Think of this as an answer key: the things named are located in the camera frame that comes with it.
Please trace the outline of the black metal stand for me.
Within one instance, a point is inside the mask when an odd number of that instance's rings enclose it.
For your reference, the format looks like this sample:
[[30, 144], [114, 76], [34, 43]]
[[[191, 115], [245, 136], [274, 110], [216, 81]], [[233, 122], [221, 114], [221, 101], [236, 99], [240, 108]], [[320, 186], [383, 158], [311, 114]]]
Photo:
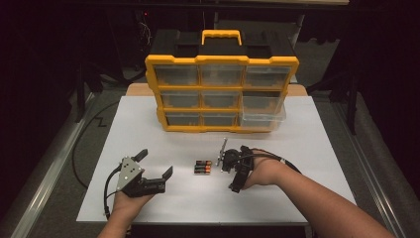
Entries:
[[347, 123], [349, 129], [353, 135], [356, 134], [355, 130], [355, 117], [356, 117], [356, 103], [357, 103], [357, 89], [358, 89], [358, 80], [354, 76], [351, 80], [350, 90], [349, 90], [349, 101], [348, 101], [348, 115]]
[[79, 123], [83, 118], [85, 112], [85, 92], [84, 92], [84, 80], [83, 80], [83, 65], [80, 64], [76, 70], [76, 103], [77, 113], [75, 122]]

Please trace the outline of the person's right hand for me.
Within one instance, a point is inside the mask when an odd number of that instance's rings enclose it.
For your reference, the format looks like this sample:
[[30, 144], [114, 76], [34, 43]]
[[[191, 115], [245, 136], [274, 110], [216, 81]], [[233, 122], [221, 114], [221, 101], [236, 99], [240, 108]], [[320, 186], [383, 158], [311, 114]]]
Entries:
[[281, 181], [290, 172], [291, 169], [282, 162], [270, 158], [256, 158], [254, 170], [248, 176], [244, 189], [253, 185], [280, 186]]

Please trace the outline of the aluminium floor rail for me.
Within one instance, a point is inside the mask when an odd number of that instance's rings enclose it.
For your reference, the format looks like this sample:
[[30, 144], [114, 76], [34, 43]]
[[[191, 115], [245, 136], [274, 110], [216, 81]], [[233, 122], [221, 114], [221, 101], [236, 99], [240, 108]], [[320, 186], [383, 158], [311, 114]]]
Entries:
[[47, 150], [47, 158], [51, 161], [48, 169], [41, 176], [40, 183], [10, 238], [27, 238], [30, 234], [53, 192], [76, 139], [87, 121], [86, 115], [92, 110], [97, 98], [97, 93], [90, 92], [84, 100], [85, 112], [81, 118], [77, 119], [75, 116], [70, 116], [54, 138], [52, 146]]
[[396, 237], [406, 238], [406, 234], [396, 217], [392, 204], [380, 185], [374, 171], [368, 162], [368, 159], [363, 152], [362, 146], [357, 137], [351, 132], [347, 125], [347, 116], [345, 110], [339, 103], [333, 103], [335, 113], [346, 131], [347, 137], [350, 139], [352, 147], [357, 155], [357, 162], [361, 169], [361, 174], [367, 184], [369, 193], [375, 203], [375, 206], [380, 213], [380, 216], [385, 224], [385, 227]]

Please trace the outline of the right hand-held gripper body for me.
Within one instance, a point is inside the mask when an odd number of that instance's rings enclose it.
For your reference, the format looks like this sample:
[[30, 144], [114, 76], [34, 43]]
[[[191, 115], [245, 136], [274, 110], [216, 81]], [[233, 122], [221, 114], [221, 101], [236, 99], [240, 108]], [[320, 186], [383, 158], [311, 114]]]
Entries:
[[226, 149], [228, 139], [225, 138], [219, 152], [216, 166], [221, 167], [221, 171], [229, 173], [231, 170], [239, 172], [241, 169], [252, 171], [254, 169], [254, 153], [250, 156], [241, 156], [241, 150]]

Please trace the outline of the person's left hand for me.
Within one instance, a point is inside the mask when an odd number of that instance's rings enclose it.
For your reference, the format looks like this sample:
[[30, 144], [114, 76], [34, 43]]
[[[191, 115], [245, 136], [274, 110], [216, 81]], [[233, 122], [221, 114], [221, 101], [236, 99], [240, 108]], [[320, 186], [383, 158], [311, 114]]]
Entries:
[[117, 219], [118, 221], [132, 222], [153, 197], [153, 194], [141, 197], [129, 197], [124, 192], [118, 191], [115, 194], [111, 218]]

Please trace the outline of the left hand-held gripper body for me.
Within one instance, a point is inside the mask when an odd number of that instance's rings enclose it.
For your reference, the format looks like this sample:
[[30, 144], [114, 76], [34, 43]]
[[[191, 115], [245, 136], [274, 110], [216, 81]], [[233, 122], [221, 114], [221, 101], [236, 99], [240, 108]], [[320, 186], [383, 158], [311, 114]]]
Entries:
[[117, 190], [129, 197], [165, 193], [165, 178], [144, 178], [141, 168], [133, 159], [124, 158], [117, 182]]

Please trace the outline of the clear plastic drawer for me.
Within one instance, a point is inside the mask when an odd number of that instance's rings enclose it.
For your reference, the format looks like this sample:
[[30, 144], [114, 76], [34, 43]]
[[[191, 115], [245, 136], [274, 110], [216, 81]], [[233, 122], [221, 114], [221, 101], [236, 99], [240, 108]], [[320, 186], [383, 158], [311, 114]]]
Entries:
[[282, 97], [243, 96], [240, 125], [252, 131], [276, 130], [286, 118]]

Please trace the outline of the grid of clear drawers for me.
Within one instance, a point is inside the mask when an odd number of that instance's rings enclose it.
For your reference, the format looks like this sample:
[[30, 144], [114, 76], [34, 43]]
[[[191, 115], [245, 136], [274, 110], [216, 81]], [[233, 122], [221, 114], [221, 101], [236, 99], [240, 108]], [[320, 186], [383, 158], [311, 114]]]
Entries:
[[240, 125], [243, 96], [287, 94], [288, 66], [157, 65], [157, 115], [168, 131], [252, 131]]

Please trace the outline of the yellow black drawer organizer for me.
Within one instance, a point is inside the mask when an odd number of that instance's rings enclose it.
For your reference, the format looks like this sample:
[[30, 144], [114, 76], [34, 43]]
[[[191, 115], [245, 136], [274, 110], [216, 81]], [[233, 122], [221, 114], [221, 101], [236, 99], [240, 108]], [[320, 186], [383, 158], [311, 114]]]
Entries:
[[146, 57], [146, 77], [151, 91], [158, 91], [157, 65], [238, 64], [288, 66], [297, 72], [299, 60], [286, 36], [263, 31], [246, 34], [239, 30], [204, 30], [200, 33], [159, 30]]

